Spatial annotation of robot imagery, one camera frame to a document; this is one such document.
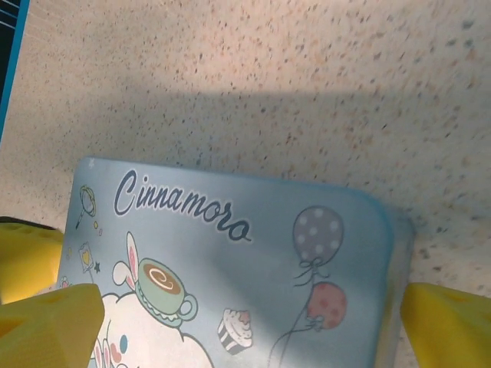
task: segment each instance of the bunny ears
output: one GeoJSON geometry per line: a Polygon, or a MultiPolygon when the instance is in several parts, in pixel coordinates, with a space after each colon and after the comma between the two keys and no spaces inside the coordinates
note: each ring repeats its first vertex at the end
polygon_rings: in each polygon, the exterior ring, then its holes
{"type": "Polygon", "coordinates": [[[110,368],[111,367],[110,351],[109,351],[109,344],[107,343],[106,339],[103,340],[102,346],[99,339],[95,340],[95,347],[94,347],[95,366],[97,368],[104,368],[104,367],[110,368]]]}
{"type": "Polygon", "coordinates": [[[127,253],[130,266],[123,261],[117,262],[113,268],[113,281],[116,285],[126,282],[134,291],[138,281],[138,253],[135,239],[130,232],[127,233],[127,253]]]}

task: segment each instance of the speckled countertop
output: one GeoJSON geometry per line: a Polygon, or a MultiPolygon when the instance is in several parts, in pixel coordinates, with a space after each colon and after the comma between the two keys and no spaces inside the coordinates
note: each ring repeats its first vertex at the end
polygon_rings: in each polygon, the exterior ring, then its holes
{"type": "MultiPolygon", "coordinates": [[[[31,10],[0,212],[64,227],[89,154],[331,182],[407,210],[411,279],[491,296],[489,0],[31,10]]],[[[401,337],[396,366],[416,366],[401,337]]]]}

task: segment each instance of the coffee cup illustration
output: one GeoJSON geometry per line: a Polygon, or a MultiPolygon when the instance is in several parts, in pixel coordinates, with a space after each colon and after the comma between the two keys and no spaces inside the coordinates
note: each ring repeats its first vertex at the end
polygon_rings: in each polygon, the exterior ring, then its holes
{"type": "Polygon", "coordinates": [[[159,322],[179,327],[198,313],[198,302],[167,266],[149,258],[138,265],[135,291],[140,303],[159,322]]]}

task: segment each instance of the blue edge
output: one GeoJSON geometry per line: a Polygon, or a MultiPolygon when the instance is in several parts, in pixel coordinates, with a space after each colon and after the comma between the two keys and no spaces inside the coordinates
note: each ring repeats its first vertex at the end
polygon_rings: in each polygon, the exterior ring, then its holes
{"type": "Polygon", "coordinates": [[[0,101],[0,144],[2,144],[2,135],[7,119],[7,108],[14,83],[15,68],[17,67],[18,55],[21,50],[22,35],[24,34],[25,21],[28,17],[29,0],[22,0],[18,10],[17,26],[15,27],[14,41],[10,51],[8,61],[7,75],[5,77],[5,86],[3,87],[2,100],[0,101]]]}

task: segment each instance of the cupcake illustration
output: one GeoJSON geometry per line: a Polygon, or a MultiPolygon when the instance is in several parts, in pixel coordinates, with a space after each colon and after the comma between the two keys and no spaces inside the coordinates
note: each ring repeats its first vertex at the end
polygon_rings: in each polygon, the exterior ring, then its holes
{"type": "Polygon", "coordinates": [[[66,276],[63,276],[60,280],[60,288],[68,288],[71,284],[68,282],[66,276]]]}
{"type": "Polygon", "coordinates": [[[252,346],[251,317],[247,310],[225,309],[218,327],[218,338],[225,350],[236,355],[252,346]]]}

